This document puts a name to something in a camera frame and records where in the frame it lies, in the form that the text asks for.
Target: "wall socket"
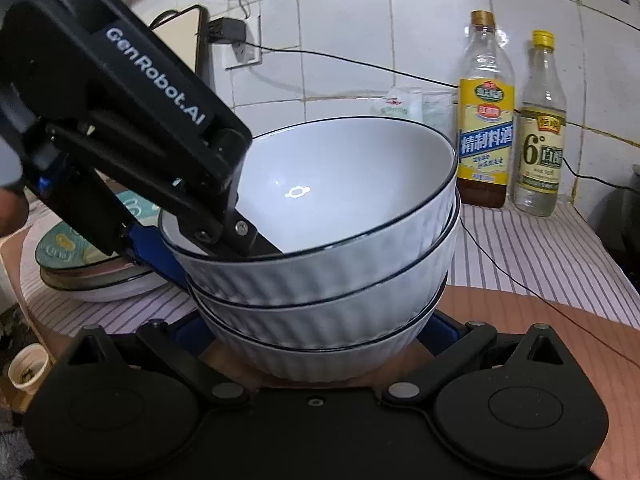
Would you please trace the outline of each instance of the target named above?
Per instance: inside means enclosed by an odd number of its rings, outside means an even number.
[[[260,14],[252,13],[244,22],[246,23],[246,40],[260,45]],[[262,62],[262,51],[260,48],[247,44],[225,45],[224,60],[226,70],[257,64]]]

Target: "white vinegar bottle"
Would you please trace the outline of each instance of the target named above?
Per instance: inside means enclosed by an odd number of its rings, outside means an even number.
[[[522,94],[517,131],[512,200],[518,209],[536,216],[549,216],[554,211],[562,169],[566,98],[554,52],[554,36],[545,30],[534,30],[529,81]]]

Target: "gold bottle cap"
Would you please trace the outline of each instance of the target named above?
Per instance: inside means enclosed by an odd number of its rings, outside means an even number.
[[[555,48],[556,42],[554,41],[554,35],[546,30],[534,30],[533,46],[548,46],[550,48]]]
[[[471,13],[471,26],[485,25],[495,28],[494,14],[488,10],[474,10]]]

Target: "red logo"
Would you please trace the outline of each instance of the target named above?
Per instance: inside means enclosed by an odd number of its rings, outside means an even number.
[[[478,115],[487,119],[497,119],[500,117],[500,108],[496,105],[478,105]]]

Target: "green plate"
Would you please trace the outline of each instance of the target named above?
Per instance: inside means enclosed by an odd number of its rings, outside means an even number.
[[[146,198],[123,191],[118,199],[142,225],[158,224],[160,208]],[[81,269],[117,257],[101,253],[64,222],[48,231],[36,247],[36,261],[45,269]]]

